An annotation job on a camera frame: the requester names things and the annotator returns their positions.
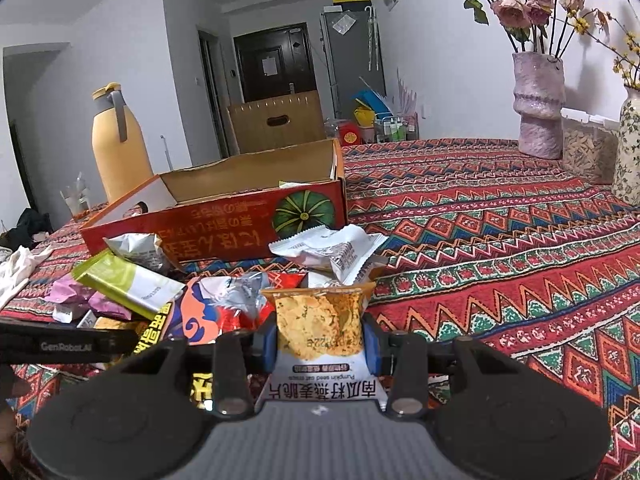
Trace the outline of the orange oat crisp snack packet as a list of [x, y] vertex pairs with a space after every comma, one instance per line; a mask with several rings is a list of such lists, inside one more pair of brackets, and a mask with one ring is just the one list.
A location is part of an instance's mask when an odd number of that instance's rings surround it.
[[366, 360], [362, 317], [371, 282], [327, 288], [267, 289], [277, 322], [277, 356], [258, 396], [267, 401], [367, 401], [387, 393]]

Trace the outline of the pink snack packet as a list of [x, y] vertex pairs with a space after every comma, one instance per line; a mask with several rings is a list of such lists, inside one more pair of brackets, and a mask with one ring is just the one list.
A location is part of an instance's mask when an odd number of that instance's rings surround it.
[[132, 318], [128, 309], [109, 300], [95, 289], [80, 284], [70, 273], [56, 280], [43, 300], [54, 305], [52, 318], [63, 324], [70, 324], [82, 318], [88, 311], [96, 316], [121, 321], [130, 321]]

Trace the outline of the red orange chip bag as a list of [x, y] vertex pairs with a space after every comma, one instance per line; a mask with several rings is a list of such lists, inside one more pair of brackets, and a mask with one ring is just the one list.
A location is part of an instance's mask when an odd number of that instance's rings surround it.
[[262, 291], [296, 288], [305, 278], [305, 273], [276, 271], [192, 278], [183, 292], [160, 308], [140, 335], [134, 353], [165, 339], [208, 346], [224, 333], [257, 330], [274, 311]]

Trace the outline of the white snack wrapper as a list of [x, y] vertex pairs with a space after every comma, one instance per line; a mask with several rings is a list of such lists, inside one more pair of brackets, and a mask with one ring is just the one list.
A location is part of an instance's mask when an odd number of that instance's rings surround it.
[[356, 224], [340, 230], [315, 226], [271, 243], [269, 250], [303, 268], [331, 273], [342, 285], [355, 285], [387, 266], [388, 259], [378, 254], [387, 241], [386, 235], [367, 233]]

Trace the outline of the green white snack bar packet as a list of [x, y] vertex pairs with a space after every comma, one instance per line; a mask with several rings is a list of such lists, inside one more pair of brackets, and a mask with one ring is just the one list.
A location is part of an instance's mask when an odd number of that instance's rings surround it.
[[79, 263], [72, 277], [107, 299], [152, 320], [186, 285], [114, 255], [109, 249]]

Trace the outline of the silver white snack packet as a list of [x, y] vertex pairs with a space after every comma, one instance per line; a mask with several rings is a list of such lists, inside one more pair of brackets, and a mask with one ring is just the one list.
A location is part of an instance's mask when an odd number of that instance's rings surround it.
[[125, 233], [104, 238], [104, 243], [119, 258], [150, 271], [167, 274], [171, 269], [171, 262], [163, 250], [162, 240], [156, 234]]

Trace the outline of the white cloth glove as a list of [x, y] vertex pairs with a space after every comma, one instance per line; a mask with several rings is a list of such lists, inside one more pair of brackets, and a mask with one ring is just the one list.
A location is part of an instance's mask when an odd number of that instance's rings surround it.
[[30, 277], [40, 263], [52, 255], [53, 248], [47, 246], [32, 252], [21, 246], [1, 263], [0, 309], [6, 305], [27, 285]]

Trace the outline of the patterned red tablecloth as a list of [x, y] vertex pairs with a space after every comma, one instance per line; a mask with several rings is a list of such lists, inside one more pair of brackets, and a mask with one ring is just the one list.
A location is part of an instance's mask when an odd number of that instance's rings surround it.
[[511, 141], [344, 153], [348, 218], [386, 236], [385, 328], [469, 335], [605, 408], [601, 479], [639, 474], [639, 211]]

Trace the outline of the drinking glass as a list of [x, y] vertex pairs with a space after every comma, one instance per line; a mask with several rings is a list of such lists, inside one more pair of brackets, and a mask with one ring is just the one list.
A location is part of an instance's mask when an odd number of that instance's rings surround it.
[[83, 174], [78, 174], [75, 182], [67, 185], [60, 194], [73, 219], [84, 218], [90, 212], [90, 191]]

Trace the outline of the yellow thermos jug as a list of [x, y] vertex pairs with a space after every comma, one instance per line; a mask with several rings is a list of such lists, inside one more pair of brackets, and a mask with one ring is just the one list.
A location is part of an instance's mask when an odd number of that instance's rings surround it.
[[119, 200], [153, 177], [143, 134], [128, 107], [122, 87], [110, 82], [92, 94], [91, 143], [109, 203]]

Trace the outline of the grey refrigerator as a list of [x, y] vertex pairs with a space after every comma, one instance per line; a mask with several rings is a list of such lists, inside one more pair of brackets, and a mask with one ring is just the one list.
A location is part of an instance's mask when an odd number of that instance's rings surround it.
[[334, 117], [352, 119], [360, 91], [372, 88], [381, 96], [386, 93], [382, 61], [373, 47], [370, 12], [323, 12], [320, 25]]

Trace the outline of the clear lidded food container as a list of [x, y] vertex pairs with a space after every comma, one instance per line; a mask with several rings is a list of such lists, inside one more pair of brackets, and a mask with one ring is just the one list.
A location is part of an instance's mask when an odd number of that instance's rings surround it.
[[562, 166], [587, 182], [611, 184], [620, 123], [582, 110], [562, 108]]

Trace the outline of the floral white slim vase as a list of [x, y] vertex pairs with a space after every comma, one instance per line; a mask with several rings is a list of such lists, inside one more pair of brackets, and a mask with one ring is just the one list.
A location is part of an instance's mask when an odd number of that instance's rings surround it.
[[612, 193], [630, 206], [640, 202], [639, 90], [627, 87], [627, 99], [620, 109], [617, 151]]

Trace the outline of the pink textured flower vase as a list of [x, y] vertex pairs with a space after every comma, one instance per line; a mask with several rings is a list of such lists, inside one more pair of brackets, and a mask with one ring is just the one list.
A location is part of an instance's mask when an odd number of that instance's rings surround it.
[[514, 53], [512, 60], [513, 109], [521, 117], [518, 149], [557, 160], [562, 155], [561, 110], [566, 102], [563, 61], [537, 52]]

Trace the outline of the dried pink roses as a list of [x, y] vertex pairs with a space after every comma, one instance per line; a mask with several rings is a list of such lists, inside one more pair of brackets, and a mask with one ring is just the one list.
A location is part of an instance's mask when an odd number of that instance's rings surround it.
[[474, 22], [494, 14], [516, 53], [534, 52], [559, 60], [572, 39], [594, 30], [608, 34], [612, 14], [589, 9], [586, 0], [465, 0]]

